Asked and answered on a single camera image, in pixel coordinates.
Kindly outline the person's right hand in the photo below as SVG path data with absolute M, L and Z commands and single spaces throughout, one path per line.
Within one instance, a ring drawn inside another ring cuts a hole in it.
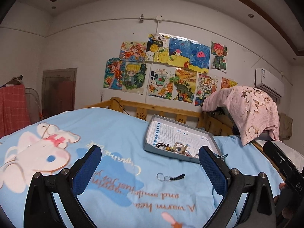
M 275 206 L 277 206 L 277 202 L 280 200 L 280 197 L 281 197 L 281 192 L 285 188 L 287 188 L 287 185 L 285 183 L 280 183 L 279 184 L 280 195 L 277 195 L 277 196 L 274 197 L 274 204 L 275 204 Z M 284 207 L 282 209 L 281 214 L 282 214 L 282 216 L 285 219 L 289 219 L 290 220 L 293 217 L 293 212 L 291 210 L 289 210 L 287 207 Z

